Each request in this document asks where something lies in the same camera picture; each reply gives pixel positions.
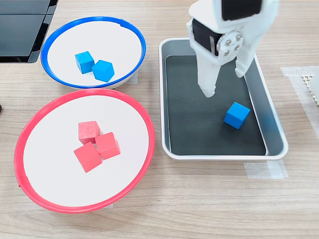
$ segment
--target tray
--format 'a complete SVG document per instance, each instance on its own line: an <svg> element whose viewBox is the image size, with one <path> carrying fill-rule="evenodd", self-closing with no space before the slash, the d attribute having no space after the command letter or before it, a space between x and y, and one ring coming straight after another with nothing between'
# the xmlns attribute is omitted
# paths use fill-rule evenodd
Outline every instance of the tray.
<svg viewBox="0 0 319 239"><path fill-rule="evenodd" d="M221 70L216 93L206 98L197 84L196 55L188 38L159 46L161 141L175 160L276 160L288 143L255 57L245 77L235 75L235 62ZM223 122L238 102L248 107L239 130Z"/></svg>

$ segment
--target blue cube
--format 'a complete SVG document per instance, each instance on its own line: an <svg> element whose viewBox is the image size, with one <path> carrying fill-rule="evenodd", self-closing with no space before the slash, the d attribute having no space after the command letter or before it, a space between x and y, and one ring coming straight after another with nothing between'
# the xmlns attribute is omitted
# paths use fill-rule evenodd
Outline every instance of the blue cube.
<svg viewBox="0 0 319 239"><path fill-rule="evenodd" d="M235 102L227 111L224 122L236 129L239 129L243 122L246 120L249 112L250 109Z"/></svg>
<svg viewBox="0 0 319 239"><path fill-rule="evenodd" d="M114 76L114 69L111 62L99 60L93 67L92 71L95 79L99 81L109 82Z"/></svg>
<svg viewBox="0 0 319 239"><path fill-rule="evenodd" d="M75 60L82 74L92 71L92 67L94 66L94 60L90 52L85 51L85 52L76 54Z"/></svg>

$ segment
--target blue rim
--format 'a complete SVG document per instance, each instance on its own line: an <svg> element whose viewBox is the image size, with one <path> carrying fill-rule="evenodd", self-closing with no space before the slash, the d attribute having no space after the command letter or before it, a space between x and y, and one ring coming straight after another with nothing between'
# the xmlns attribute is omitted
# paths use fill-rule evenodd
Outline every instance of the blue rim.
<svg viewBox="0 0 319 239"><path fill-rule="evenodd" d="M122 78L119 78L118 80L116 81L112 81L110 83L105 83L105 84L102 84L102 85L96 85L96 86L79 86L79 85L73 85L73 84L69 84L69 83L66 83L64 81L62 81L60 78L58 78L51 70L50 66L49 66L49 63L48 63L48 51L52 45L52 43L55 41L55 39L57 39L62 33L64 33L65 31L77 26L77 25L80 25L80 24L83 24L83 23L86 23L86 22L90 22L90 21L110 21L110 22L114 22L114 23L117 23L119 24L120 26L122 27L125 27L129 30L131 30L132 32L134 32L140 42L141 42L141 46L142 46L142 54L141 54L141 57L140 57L140 60L137 64L137 66L128 74L126 74L125 76L123 76ZM87 88L101 88L101 87L106 87L106 86L111 86L111 85L114 85L124 79L126 79L127 77L129 77L130 75L132 75L141 65L141 63L143 62L144 58L145 58L145 54L146 54L146 42L145 42L145 39L142 35L142 33L132 24L130 24L129 22L123 20L123 19L119 19L119 18L114 18L114 17L108 17L108 16L91 16L91 17L86 17L86 18L81 18L81 19L78 19L78 20L75 20L75 21L72 21L72 22L69 22L67 24L65 24L64 26L60 27L59 29L57 29L55 32L53 32L49 37L48 39L46 40L46 42L44 43L43 45L43 48L42 48L42 52L41 52L41 62L42 62L42 66L44 68L44 70L47 72L47 74L54 80L56 80L57 82L60 82L66 86L71 86L71 87L75 87L75 88L82 88L82 89L87 89Z"/></svg>

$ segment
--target red rim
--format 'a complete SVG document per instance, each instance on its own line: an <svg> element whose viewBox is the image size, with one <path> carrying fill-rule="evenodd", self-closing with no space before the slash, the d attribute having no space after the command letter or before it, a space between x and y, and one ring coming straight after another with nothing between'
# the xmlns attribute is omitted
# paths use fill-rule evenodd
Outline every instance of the red rim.
<svg viewBox="0 0 319 239"><path fill-rule="evenodd" d="M26 141L27 141L30 133L34 129L34 127L49 112L51 112L55 108L59 107L60 105L66 103L66 102L69 102L71 100L74 100L74 99L77 99L80 97L84 97L84 96L93 96L93 95L95 95L95 96L110 96L110 97L114 97L114 98L117 98L119 100L122 100L122 101L126 102L127 104L129 104L130 106L132 106L134 109L136 109L137 112L142 116L142 118L146 124L148 133L149 133L149 149L148 149L148 152L146 155L145 162L144 162L141 170L137 174L137 176L134 178L134 180L126 188L124 188L121 192L119 192L115 196L113 196L105 201L102 201L102 202L99 202L96 204L92 204L92 205L88 205L88 206L83 206L83 207L67 207L67 206L61 206L61 205L49 202L48 200L45 200L44 198L42 198L40 195L38 195L35 192L35 190L30 185L30 182L25 174L24 165L23 165L23 153L24 153ZM154 126L153 126L153 123L152 123L152 120L151 120L149 114L147 113L147 111L143 108L143 106L140 103L138 103L132 97L125 95L125 94L118 92L118 91L107 90L107 89L85 89L85 90L75 91L75 92L72 92L72 93L66 94L62 97L57 98L56 100L48 103L45 107L43 107L39 112L37 112L32 117L32 119L24 127L24 129L23 129L23 131L18 139L18 142L16 144L15 152L14 152L14 171L15 171L15 175L16 175L19 187L21 187L22 190L25 192L25 194L29 198L31 198L35 203L37 203L38 205L40 205L46 209L55 211L55 212L59 212L59 213L86 213L86 212L91 212L91 211L106 207L106 206L116 202L117 200L119 200L120 198L125 196L130 190L132 190L137 185L137 183L141 180L141 178L144 176L144 174L146 173L146 171L151 163L151 160L152 160L152 157L154 154L154 150L155 150Z"/></svg>

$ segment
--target wood grain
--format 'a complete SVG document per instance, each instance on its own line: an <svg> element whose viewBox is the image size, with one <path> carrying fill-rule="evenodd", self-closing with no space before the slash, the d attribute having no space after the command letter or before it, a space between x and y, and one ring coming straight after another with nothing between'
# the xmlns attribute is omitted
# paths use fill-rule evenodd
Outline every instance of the wood grain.
<svg viewBox="0 0 319 239"><path fill-rule="evenodd" d="M289 141L289 177L249 180L243 162L174 162L160 146L159 43L186 37L194 0L60 0L49 30L92 15L121 17L147 41L137 85L118 90L149 112L156 151L144 178L112 209L82 215L47 211L17 186L16 141L45 104L75 89L52 80L40 60L0 64L1 239L317 239L319 141L280 67L319 65L319 1L284 0L257 54Z"/></svg>

